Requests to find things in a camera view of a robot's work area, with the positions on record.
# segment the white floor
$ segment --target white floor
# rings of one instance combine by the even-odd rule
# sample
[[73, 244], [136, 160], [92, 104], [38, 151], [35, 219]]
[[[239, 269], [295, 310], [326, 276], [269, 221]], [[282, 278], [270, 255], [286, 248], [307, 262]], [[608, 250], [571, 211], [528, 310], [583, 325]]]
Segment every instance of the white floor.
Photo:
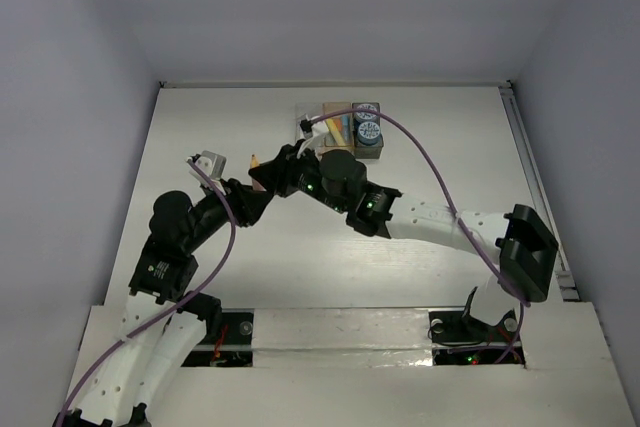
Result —
[[[506, 212], [515, 203], [531, 203], [496, 88], [162, 90], [106, 305], [92, 310], [75, 378], [113, 340], [155, 198], [172, 189], [201, 196], [184, 159], [205, 149], [221, 153], [228, 158], [225, 177], [248, 182], [251, 154], [269, 160], [292, 141], [296, 102], [342, 100], [380, 102], [407, 125], [433, 156], [460, 208]], [[369, 163], [369, 178], [443, 202], [409, 141], [388, 124], [383, 133], [382, 159]], [[223, 228], [197, 252], [194, 285], [217, 264], [227, 239]], [[312, 309], [462, 305], [485, 279], [486, 267], [471, 254], [361, 237], [302, 194], [276, 199], [258, 225], [240, 231], [228, 265], [206, 292], [220, 297], [225, 308], [296, 310], [256, 312], [256, 347], [267, 345], [270, 355], [258, 353], [255, 367], [180, 369], [153, 425], [633, 426], [592, 306], [563, 303], [555, 283], [549, 301], [525, 318], [527, 369], [431, 366], [425, 330], [403, 346], [389, 344], [374, 324], [368, 349], [361, 342], [369, 338], [370, 311]], [[402, 334], [402, 319], [410, 318]], [[271, 324], [262, 325], [264, 319]], [[423, 319], [400, 315], [388, 333], [413, 339]], [[316, 332], [335, 337], [313, 344]], [[287, 345], [280, 348], [283, 339]], [[304, 356], [289, 350], [301, 345]], [[336, 357], [336, 345], [377, 353], [366, 362], [344, 361]], [[409, 357], [424, 354], [425, 361], [372, 368], [382, 365], [376, 359], [389, 345], [400, 345]]]
[[[121, 305], [148, 235], [156, 197], [184, 190], [202, 197], [184, 159], [204, 149], [227, 156], [225, 176], [249, 182], [251, 154], [262, 161], [293, 141], [294, 105], [371, 100], [420, 139], [459, 208], [507, 212], [531, 204], [498, 90], [482, 88], [321, 88], [161, 90], [107, 293]], [[373, 182], [444, 203], [433, 174], [404, 135], [383, 121], [385, 147], [368, 164]], [[197, 253], [199, 282], [228, 241], [223, 228]], [[411, 240], [353, 232], [344, 218], [302, 194], [275, 199], [240, 231], [207, 292], [227, 308], [403, 307], [464, 303], [486, 267], [475, 256]]]

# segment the purple cable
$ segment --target purple cable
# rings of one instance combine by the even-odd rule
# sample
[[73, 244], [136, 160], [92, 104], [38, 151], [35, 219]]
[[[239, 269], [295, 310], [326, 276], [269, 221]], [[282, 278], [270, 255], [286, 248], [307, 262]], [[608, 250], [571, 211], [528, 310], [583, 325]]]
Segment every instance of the purple cable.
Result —
[[504, 350], [502, 355], [498, 357], [498, 359], [494, 362], [494, 364], [499, 364], [504, 360], [504, 358], [509, 355], [509, 352], [513, 352], [513, 346], [516, 345], [518, 341], [518, 337], [520, 337], [520, 329], [522, 329], [522, 321], [524, 319], [524, 305], [520, 304], [520, 320], [518, 320], [518, 327], [516, 327], [516, 331], [513, 333], [513, 337], [511, 338], [511, 342], [507, 345], [507, 348]]
[[[233, 248], [233, 244], [236, 241], [236, 218], [233, 215], [233, 212], [231, 211], [231, 207], [229, 206], [229, 203], [225, 199], [224, 194], [220, 192], [220, 190], [216, 187], [216, 184], [211, 180], [211, 178], [209, 178], [207, 174], [205, 174], [197, 165], [195, 165], [191, 159], [187, 160], [187, 163], [207, 183], [207, 185], [213, 191], [213, 193], [216, 194], [218, 199], [220, 199], [220, 202], [222, 203], [224, 210], [227, 212], [227, 216], [229, 217], [229, 224], [231, 225], [231, 235], [229, 236], [229, 244], [227, 244], [227, 249], [225, 250], [224, 255], [222, 256], [222, 259], [220, 259], [220, 262], [218, 262], [218, 265], [216, 266], [216, 268], [213, 269], [213, 272], [211, 272], [211, 274], [209, 274], [209, 276], [200, 285], [198, 285], [192, 292], [185, 295], [180, 301], [173, 304], [167, 310], [160, 312], [156, 316], [146, 321], [144, 324], [140, 325], [139, 327], [136, 327], [131, 332], [129, 332], [127, 334], [127, 338], [129, 339], [133, 339], [137, 335], [147, 330], [153, 324], [173, 314], [176, 310], [182, 308], [187, 302], [189, 302], [196, 295], [202, 292], [207, 287], [207, 285], [209, 285], [211, 281], [216, 277], [216, 275], [218, 275], [220, 270], [222, 270], [222, 267], [224, 267], [224, 264], [227, 262], [227, 259], [231, 254], [231, 249]], [[109, 347], [104, 352], [104, 354], [98, 357], [98, 359], [93, 364], [91, 364], [91, 367], [89, 367], [87, 371], [84, 373], [84, 375], [80, 378], [76, 386], [73, 388], [73, 390], [69, 394], [69, 397], [63, 404], [62, 409], [60, 409], [60, 413], [58, 414], [58, 418], [56, 419], [55, 427], [62, 427], [62, 423], [64, 422], [65, 415], [69, 410], [69, 408], [71, 407], [73, 400], [76, 398], [76, 396], [80, 392], [80, 389], [82, 388], [82, 386], [91, 378], [91, 376], [96, 372], [96, 370], [98, 370], [98, 368], [102, 365], [102, 363], [105, 360], [107, 360], [109, 356], [111, 356], [111, 354], [113, 354], [116, 350], [118, 350], [123, 345], [124, 345], [124, 342], [122, 340], [118, 340], [111, 347]]]
[[487, 349], [504, 349], [505, 346], [504, 345], [491, 345], [491, 344], [487, 344], [487, 345], [478, 345], [476, 347], [451, 347], [450, 349], [447, 349], [447, 353], [448, 354], [459, 354], [462, 352], [482, 352], [483, 350], [487, 350]]

